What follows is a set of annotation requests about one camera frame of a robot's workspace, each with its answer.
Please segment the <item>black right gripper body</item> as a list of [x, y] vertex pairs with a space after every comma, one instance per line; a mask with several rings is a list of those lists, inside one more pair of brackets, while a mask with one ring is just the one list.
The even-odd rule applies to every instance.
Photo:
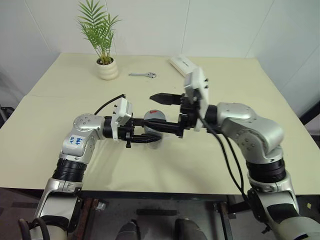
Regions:
[[180, 113], [178, 117], [178, 132], [177, 136], [183, 138], [184, 130], [196, 129], [200, 110], [200, 101], [195, 97], [191, 101], [186, 93], [183, 93], [180, 98]]

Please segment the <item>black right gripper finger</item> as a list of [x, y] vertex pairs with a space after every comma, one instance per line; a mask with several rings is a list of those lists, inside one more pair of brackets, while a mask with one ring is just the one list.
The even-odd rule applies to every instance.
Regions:
[[161, 133], [168, 133], [180, 136], [180, 125], [178, 123], [160, 119], [144, 119], [142, 126], [147, 134], [160, 135]]
[[157, 93], [149, 97], [150, 100], [162, 104], [162, 105], [180, 105], [181, 94], [172, 94], [172, 93]]

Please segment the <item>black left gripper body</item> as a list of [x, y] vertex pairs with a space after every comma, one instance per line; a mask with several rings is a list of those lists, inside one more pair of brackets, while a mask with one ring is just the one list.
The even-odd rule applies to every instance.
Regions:
[[135, 120], [130, 118], [124, 125], [117, 128], [118, 139], [126, 142], [125, 147], [131, 148], [135, 135]]

